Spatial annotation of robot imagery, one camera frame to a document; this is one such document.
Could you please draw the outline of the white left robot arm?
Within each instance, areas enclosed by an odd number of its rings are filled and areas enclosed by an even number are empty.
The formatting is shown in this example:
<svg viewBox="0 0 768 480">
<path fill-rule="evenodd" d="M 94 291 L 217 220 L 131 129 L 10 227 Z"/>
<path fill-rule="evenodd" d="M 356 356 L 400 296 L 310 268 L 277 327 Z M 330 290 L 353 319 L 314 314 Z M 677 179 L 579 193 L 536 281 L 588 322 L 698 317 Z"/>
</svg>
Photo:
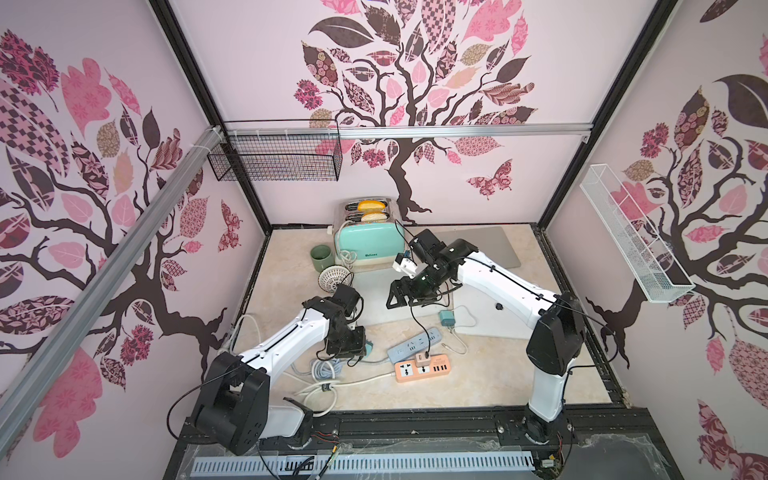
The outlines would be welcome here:
<svg viewBox="0 0 768 480">
<path fill-rule="evenodd" d="M 235 455 L 262 439 L 307 444 L 314 413 L 291 398 L 272 401 L 271 383 L 316 344 L 323 346 L 323 361 L 364 357 L 365 329 L 356 324 L 363 306 L 357 290 L 340 285 L 330 297 L 304 301 L 295 319 L 256 347 L 219 354 L 200 386 L 190 424 Z"/>
</svg>

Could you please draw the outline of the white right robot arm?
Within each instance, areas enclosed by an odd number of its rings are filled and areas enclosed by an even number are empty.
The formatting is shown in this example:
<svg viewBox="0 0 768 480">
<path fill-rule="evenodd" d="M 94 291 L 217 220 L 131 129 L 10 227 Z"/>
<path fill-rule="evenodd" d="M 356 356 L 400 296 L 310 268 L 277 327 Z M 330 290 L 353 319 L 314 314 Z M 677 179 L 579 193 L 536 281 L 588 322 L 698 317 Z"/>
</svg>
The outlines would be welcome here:
<svg viewBox="0 0 768 480">
<path fill-rule="evenodd" d="M 522 279 L 461 238 L 445 244 L 426 229 L 408 246 L 409 252 L 393 261 L 402 277 L 390 284 L 386 307 L 412 309 L 435 302 L 449 282 L 485 294 L 521 321 L 531 332 L 526 355 L 534 368 L 522 429 L 530 442 L 547 444 L 563 420 L 567 381 L 585 339 L 585 315 L 576 298 Z"/>
</svg>

